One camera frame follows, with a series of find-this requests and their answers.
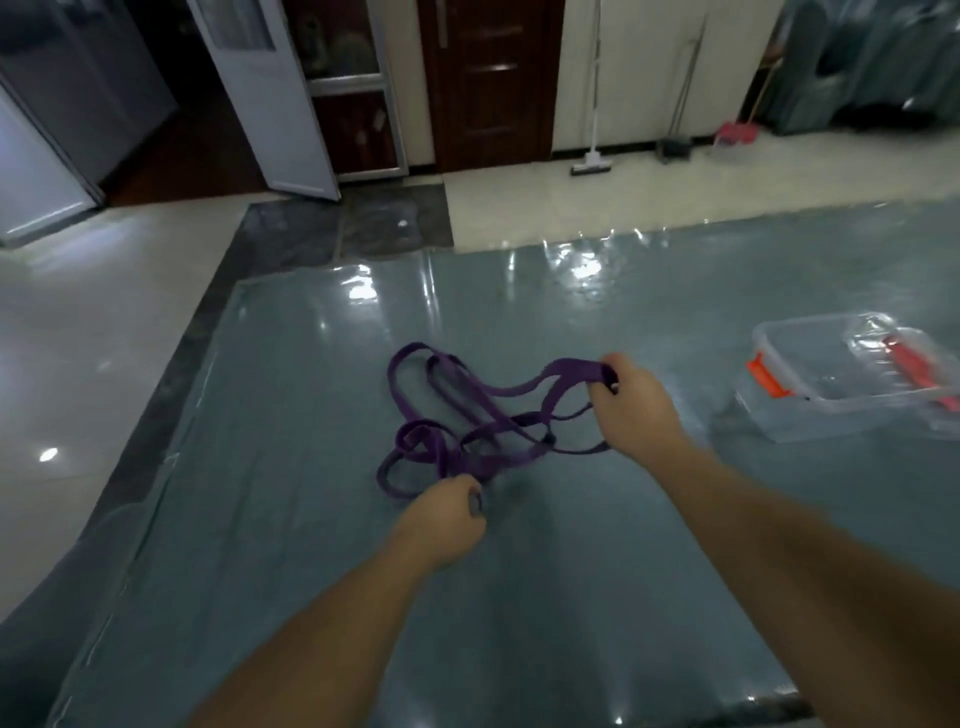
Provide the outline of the white squeegee mop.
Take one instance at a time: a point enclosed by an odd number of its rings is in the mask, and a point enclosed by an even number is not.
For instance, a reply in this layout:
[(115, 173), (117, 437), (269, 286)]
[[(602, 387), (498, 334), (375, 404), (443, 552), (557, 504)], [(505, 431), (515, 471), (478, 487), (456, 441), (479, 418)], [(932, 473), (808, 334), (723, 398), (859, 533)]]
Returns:
[(598, 148), (599, 133), (599, 81), (602, 64), (602, 18), (604, 0), (594, 0), (594, 17), (591, 50), (591, 80), (589, 91), (590, 104), (590, 136), (589, 147), (581, 161), (574, 163), (570, 169), (572, 178), (588, 177), (610, 173), (613, 162), (604, 156)]

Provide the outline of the grey sofa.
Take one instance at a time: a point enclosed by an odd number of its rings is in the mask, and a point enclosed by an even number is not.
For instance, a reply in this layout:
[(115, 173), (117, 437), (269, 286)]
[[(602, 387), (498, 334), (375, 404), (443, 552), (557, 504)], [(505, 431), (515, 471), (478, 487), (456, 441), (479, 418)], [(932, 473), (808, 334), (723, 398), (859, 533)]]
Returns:
[(960, 0), (786, 0), (758, 106), (779, 136), (960, 125)]

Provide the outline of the pink broom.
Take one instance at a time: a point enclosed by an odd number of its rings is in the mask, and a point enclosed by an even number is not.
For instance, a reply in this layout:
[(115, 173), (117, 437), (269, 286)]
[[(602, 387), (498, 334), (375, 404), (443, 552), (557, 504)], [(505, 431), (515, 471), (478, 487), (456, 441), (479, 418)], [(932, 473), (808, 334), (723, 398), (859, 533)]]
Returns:
[(762, 65), (748, 89), (747, 98), (736, 120), (725, 122), (714, 134), (712, 150), (716, 152), (745, 148), (756, 143), (760, 136), (757, 117), (767, 91), (776, 74), (779, 62)]

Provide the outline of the white framed glass cabinet door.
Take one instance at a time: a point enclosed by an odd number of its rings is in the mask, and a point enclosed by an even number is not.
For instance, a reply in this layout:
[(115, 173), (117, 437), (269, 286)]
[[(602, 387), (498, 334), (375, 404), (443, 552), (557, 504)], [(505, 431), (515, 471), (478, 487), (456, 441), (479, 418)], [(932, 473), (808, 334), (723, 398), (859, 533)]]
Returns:
[(407, 176), (378, 0), (281, 2), (336, 179)]

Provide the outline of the person's right hand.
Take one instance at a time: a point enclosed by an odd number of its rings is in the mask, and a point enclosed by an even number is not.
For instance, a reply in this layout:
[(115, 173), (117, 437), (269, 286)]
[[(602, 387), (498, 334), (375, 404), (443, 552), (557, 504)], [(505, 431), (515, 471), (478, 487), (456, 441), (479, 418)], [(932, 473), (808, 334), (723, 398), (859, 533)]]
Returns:
[(593, 383), (588, 393), (606, 443), (652, 474), (696, 455), (673, 400), (654, 374), (622, 353), (608, 354), (602, 363), (616, 375), (616, 386)]

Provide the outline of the person's left hand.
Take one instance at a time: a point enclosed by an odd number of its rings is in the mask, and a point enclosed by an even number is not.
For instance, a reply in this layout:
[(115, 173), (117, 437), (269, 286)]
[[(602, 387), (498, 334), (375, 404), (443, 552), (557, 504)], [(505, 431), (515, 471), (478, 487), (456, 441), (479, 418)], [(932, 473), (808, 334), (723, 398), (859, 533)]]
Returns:
[(387, 540), (387, 551), (424, 575), (466, 556), (487, 531), (486, 516), (470, 517), (467, 474), (440, 480), (421, 493), (401, 514)]

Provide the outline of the clear plastic table cover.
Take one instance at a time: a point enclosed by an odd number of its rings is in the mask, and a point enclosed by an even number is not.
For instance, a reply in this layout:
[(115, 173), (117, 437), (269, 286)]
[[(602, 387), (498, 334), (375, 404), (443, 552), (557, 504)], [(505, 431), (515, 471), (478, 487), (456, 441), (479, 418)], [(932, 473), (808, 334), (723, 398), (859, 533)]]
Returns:
[[(307, 267), (230, 251), (171, 362), (176, 405), (116, 477), (135, 536), (45, 728), (179, 725), (401, 506), (378, 464), (386, 368), (426, 342), (486, 383), (620, 351), (731, 465), (960, 590), (960, 442), (915, 423), (771, 443), (735, 409), (754, 327), (879, 311), (960, 355), (960, 197), (519, 249)], [(416, 601), (371, 725), (722, 725), (801, 713), (794, 685), (663, 492), (607, 453), (485, 493), (486, 538)]]

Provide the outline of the clear plastic storage box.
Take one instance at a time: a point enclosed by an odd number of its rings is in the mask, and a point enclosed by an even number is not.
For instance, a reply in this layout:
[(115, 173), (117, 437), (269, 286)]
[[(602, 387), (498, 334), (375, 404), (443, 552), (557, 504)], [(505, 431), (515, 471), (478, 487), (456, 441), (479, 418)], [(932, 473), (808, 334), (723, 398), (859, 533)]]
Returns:
[(932, 403), (886, 405), (868, 395), (865, 370), (849, 349), (845, 332), (856, 316), (871, 312), (878, 311), (765, 321), (754, 328), (751, 356), (734, 396), (769, 440), (804, 442), (892, 424), (960, 439), (959, 414)]

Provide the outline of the dark brown wooden door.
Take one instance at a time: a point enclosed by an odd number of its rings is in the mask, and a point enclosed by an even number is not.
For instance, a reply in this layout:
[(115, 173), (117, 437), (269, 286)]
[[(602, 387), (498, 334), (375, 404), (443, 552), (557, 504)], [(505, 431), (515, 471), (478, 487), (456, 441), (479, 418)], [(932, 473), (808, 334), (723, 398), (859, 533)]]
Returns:
[(565, 0), (416, 0), (438, 172), (551, 156)]

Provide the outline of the grey sliding door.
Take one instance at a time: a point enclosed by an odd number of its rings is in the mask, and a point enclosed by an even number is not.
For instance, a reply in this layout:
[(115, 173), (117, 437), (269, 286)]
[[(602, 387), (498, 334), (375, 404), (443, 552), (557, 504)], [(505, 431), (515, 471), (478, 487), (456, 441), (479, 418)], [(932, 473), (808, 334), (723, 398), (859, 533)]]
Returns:
[(102, 207), (177, 109), (128, 0), (0, 0), (0, 245)]

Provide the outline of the person's right forearm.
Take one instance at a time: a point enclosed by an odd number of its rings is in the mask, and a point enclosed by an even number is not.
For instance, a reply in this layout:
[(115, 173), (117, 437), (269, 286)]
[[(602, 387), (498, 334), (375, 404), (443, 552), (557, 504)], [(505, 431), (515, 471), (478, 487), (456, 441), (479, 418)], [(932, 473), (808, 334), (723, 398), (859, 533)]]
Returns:
[(960, 591), (685, 439), (633, 457), (825, 728), (960, 728)]

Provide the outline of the person's left forearm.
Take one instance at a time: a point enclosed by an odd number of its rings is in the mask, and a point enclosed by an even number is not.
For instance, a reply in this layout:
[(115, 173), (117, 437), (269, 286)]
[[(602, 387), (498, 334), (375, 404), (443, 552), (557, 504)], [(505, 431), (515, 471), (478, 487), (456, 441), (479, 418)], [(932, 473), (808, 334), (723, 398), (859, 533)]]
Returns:
[(360, 728), (427, 577), (466, 552), (391, 537), (250, 654), (187, 727)]

